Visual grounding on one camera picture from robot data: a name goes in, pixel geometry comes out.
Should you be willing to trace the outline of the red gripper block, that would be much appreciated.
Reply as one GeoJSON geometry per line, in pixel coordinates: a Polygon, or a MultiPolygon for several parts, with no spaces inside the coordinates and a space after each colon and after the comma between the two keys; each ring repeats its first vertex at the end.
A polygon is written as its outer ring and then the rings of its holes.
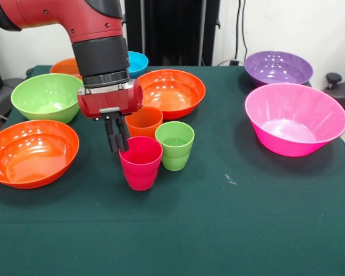
{"type": "Polygon", "coordinates": [[[143,91],[137,79],[131,79],[118,85],[78,90],[78,104],[80,110],[87,118],[100,118],[106,113],[120,112],[116,114],[116,128],[113,130],[113,119],[104,118],[112,153],[129,150],[128,137],[122,114],[138,111],[143,103],[143,91]]]}

